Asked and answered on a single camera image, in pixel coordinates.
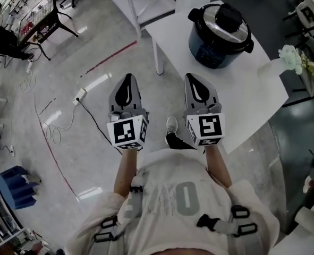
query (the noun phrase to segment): pressure cooker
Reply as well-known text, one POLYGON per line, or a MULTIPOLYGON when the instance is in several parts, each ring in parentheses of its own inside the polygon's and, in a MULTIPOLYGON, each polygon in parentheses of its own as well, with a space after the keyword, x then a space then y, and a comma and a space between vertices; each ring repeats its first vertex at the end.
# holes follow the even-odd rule
POLYGON ((190 51, 206 67, 224 68, 242 52, 252 52, 250 28, 242 14, 229 4, 194 8, 188 18, 194 23, 189 38, 190 51))

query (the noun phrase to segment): desk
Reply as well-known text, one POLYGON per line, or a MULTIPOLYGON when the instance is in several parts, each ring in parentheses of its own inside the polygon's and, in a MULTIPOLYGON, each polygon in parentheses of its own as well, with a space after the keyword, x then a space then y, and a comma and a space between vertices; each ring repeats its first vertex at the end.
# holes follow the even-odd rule
POLYGON ((224 69, 212 70, 197 62, 188 44, 193 26, 188 19, 189 12, 176 13, 146 26, 153 40, 156 70, 159 74, 163 72, 160 57, 163 51, 182 78, 194 73, 215 86, 226 120, 222 144, 230 153, 264 125, 288 95, 278 76, 267 81, 258 78, 257 69, 270 60, 254 36, 253 52, 242 53, 224 69))
POLYGON ((74 31, 63 25, 58 14, 66 15, 69 19, 71 17, 65 13, 59 12, 56 7, 55 0, 41 0, 27 15, 21 20, 19 32, 18 32, 18 46, 22 46, 25 43, 37 45, 41 49, 43 55, 50 61, 46 53, 41 47, 41 44, 56 31, 58 28, 62 28, 69 33, 78 37, 74 31), (31 37, 37 33, 37 43, 29 41, 31 37))

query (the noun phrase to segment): person's arm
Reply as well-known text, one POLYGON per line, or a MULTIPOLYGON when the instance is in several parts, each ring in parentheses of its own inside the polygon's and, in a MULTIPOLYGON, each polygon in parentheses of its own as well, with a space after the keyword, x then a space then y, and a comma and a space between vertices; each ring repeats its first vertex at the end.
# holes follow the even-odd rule
POLYGON ((114 193, 126 198, 130 193, 132 179, 137 173, 137 149, 123 151, 120 166, 114 183, 114 193))
POLYGON ((205 154, 209 173, 217 178, 225 187, 229 188, 232 185, 232 181, 218 146, 206 146, 205 154))

